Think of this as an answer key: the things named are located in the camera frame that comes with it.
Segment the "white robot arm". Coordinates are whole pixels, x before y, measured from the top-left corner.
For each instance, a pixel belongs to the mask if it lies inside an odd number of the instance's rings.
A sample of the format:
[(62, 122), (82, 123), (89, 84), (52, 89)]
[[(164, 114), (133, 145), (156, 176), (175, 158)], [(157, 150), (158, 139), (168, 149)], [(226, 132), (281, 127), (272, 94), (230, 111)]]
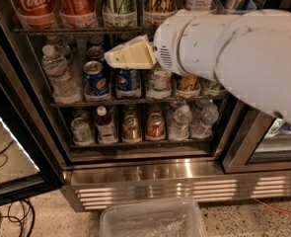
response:
[(156, 63), (181, 76), (221, 83), (249, 106), (291, 123), (291, 13), (214, 15), (180, 10), (149, 41), (141, 36), (105, 53), (121, 69)]

